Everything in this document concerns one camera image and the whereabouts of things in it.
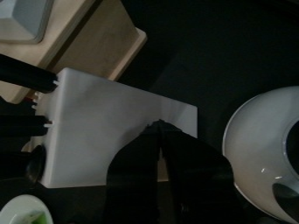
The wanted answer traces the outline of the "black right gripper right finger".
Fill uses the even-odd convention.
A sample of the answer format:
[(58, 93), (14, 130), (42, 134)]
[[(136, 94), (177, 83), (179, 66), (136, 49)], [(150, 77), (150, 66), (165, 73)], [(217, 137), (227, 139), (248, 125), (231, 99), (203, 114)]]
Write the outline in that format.
[(245, 224), (228, 160), (200, 139), (157, 122), (177, 224)]

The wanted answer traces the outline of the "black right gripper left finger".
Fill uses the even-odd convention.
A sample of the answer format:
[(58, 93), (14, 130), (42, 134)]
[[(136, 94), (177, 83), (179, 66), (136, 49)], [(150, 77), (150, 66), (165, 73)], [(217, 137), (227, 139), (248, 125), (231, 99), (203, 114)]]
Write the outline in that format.
[(152, 124), (109, 163), (101, 224), (157, 224), (158, 150), (158, 130)]

